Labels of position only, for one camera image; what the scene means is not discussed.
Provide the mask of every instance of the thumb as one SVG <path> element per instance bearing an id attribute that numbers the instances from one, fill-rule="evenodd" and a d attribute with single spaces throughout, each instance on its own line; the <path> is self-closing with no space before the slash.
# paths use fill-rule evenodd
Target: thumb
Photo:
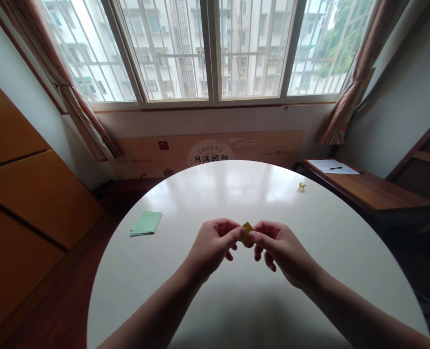
<path id="1" fill-rule="evenodd" d="M 224 236 L 220 238 L 223 246 L 229 250 L 231 246 L 233 246 L 236 242 L 240 241 L 242 238 L 242 234 L 244 234 L 244 228 L 237 227 L 226 233 Z"/>
<path id="2" fill-rule="evenodd" d="M 261 248 L 267 250 L 271 254 L 275 253 L 277 250 L 276 244 L 278 243 L 275 239 L 270 238 L 268 235 L 251 231 L 249 232 L 250 239 L 255 242 Z"/>

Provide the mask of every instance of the window pane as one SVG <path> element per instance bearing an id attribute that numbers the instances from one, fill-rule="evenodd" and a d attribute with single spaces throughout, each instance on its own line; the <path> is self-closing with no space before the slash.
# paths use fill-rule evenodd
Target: window pane
<path id="1" fill-rule="evenodd" d="M 208 99 L 200 1 L 120 0 L 120 5 L 148 100 Z"/>
<path id="2" fill-rule="evenodd" d="M 222 98 L 278 97 L 294 0 L 219 0 Z"/>
<path id="3" fill-rule="evenodd" d="M 37 1 L 58 52 L 86 101 L 135 101 L 101 1 Z"/>
<path id="4" fill-rule="evenodd" d="M 374 0 L 307 0 L 287 95 L 339 93 Z"/>

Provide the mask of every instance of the window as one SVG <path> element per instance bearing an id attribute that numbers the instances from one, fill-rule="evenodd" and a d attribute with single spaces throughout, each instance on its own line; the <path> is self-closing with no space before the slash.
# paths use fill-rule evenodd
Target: window
<path id="1" fill-rule="evenodd" d="M 200 15 L 194 16 L 194 30 L 196 33 L 200 33 L 202 31 L 202 18 Z"/>
<path id="2" fill-rule="evenodd" d="M 197 48 L 197 60 L 199 61 L 199 66 L 205 66 L 205 50 L 203 48 Z"/>
<path id="3" fill-rule="evenodd" d="M 90 56 L 89 56 L 89 52 L 87 52 L 87 49 L 86 48 L 81 48 L 81 50 L 80 50 L 81 52 L 82 52 L 82 56 L 84 57 L 84 61 L 85 62 L 91 62 L 92 60 L 90 59 Z"/>
<path id="4" fill-rule="evenodd" d="M 242 9 L 242 15 L 247 14 L 247 0 L 240 0 L 240 8 Z"/>
<path id="5" fill-rule="evenodd" d="M 46 8 L 47 8 L 48 12 L 50 13 L 50 16 L 51 16 L 51 19 L 53 20 L 53 22 L 58 27 L 61 27 L 61 21 L 60 21 L 60 18 L 58 17 L 58 14 L 56 13 L 55 7 L 52 4 L 47 4 Z"/>
<path id="6" fill-rule="evenodd" d="M 203 93 L 207 93 L 208 92 L 208 85 L 206 81 L 201 81 L 200 82 L 200 89 L 202 90 Z"/>
<path id="7" fill-rule="evenodd" d="M 66 20 L 66 23 L 70 28 L 75 28 L 76 25 L 74 24 L 73 18 L 71 14 L 69 13 L 69 10 L 66 6 L 60 5 L 61 13 L 63 14 L 64 19 Z"/>
<path id="8" fill-rule="evenodd" d="M 103 111 L 336 99 L 375 0 L 297 1 L 39 3 L 71 79 Z M 105 10 L 119 10 L 112 23 Z"/>
<path id="9" fill-rule="evenodd" d="M 132 27 L 134 28 L 134 32 L 136 34 L 142 34 L 141 21 L 138 18 L 134 18 L 132 20 Z"/>
<path id="10" fill-rule="evenodd" d="M 260 91 L 260 82 L 262 78 L 255 78 L 254 91 Z"/>
<path id="11" fill-rule="evenodd" d="M 239 33 L 239 42 L 240 42 L 240 45 L 242 45 L 242 46 L 245 45 L 245 38 L 246 38 L 246 36 L 247 36 L 246 32 Z"/>
<path id="12" fill-rule="evenodd" d="M 343 0 L 333 0 L 329 7 L 319 10 L 306 7 L 288 96 L 341 91 L 363 39 L 374 0 L 346 0 L 346 6 L 342 3 Z"/>
<path id="13" fill-rule="evenodd" d="M 82 90 L 82 92 L 84 92 L 85 95 L 89 95 L 90 93 L 97 93 L 95 86 L 92 84 L 91 77 L 76 78 L 76 81 L 78 82 L 80 89 Z"/>
<path id="14" fill-rule="evenodd" d="M 174 92 L 174 88 L 173 88 L 173 82 L 172 81 L 164 81 L 163 82 L 163 90 L 165 92 Z"/>
<path id="15" fill-rule="evenodd" d="M 281 34 L 284 28 L 285 13 L 284 12 L 275 12 L 274 14 L 274 22 L 273 22 L 273 34 Z"/>
<path id="16" fill-rule="evenodd" d="M 101 81 L 97 81 L 97 85 L 98 85 L 98 87 L 99 87 L 100 91 L 101 91 L 104 95 L 106 95 L 106 94 L 107 94 L 107 90 L 105 89 L 105 86 L 103 86 L 103 83 L 102 83 Z"/>
<path id="17" fill-rule="evenodd" d="M 152 33 L 160 32 L 160 26 L 158 25 L 158 18 L 156 18 L 155 16 L 148 18 L 148 25 L 150 26 L 150 31 Z"/>
<path id="18" fill-rule="evenodd" d="M 261 15 L 260 16 L 260 29 L 258 30 L 258 33 L 260 35 L 265 35 L 265 26 L 267 22 L 267 15 Z"/>
<path id="19" fill-rule="evenodd" d="M 69 53 L 75 62 L 80 62 L 79 56 L 75 48 L 69 48 Z"/>
<path id="20" fill-rule="evenodd" d="M 158 92 L 158 86 L 155 80 L 146 80 L 145 85 L 148 92 Z"/>

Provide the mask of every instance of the wooden cabinet door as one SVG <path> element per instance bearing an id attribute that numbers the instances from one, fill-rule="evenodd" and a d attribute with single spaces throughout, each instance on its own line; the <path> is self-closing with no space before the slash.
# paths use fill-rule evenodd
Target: wooden cabinet door
<path id="1" fill-rule="evenodd" d="M 0 89 L 0 163 L 48 148 L 48 143 Z"/>
<path id="2" fill-rule="evenodd" d="M 0 166 L 0 204 L 68 249 L 104 213 L 53 151 Z"/>
<path id="3" fill-rule="evenodd" d="M 0 325 L 63 255 L 0 211 Z"/>

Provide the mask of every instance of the small origami figure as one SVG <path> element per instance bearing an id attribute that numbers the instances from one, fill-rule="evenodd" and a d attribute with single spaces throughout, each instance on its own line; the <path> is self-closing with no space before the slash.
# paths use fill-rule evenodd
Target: small origami figure
<path id="1" fill-rule="evenodd" d="M 242 237 L 242 243 L 245 247 L 247 247 L 252 242 L 252 240 L 250 240 L 249 238 L 249 232 L 252 231 L 253 228 L 249 222 L 246 222 L 242 227 L 244 228 L 244 236 Z"/>

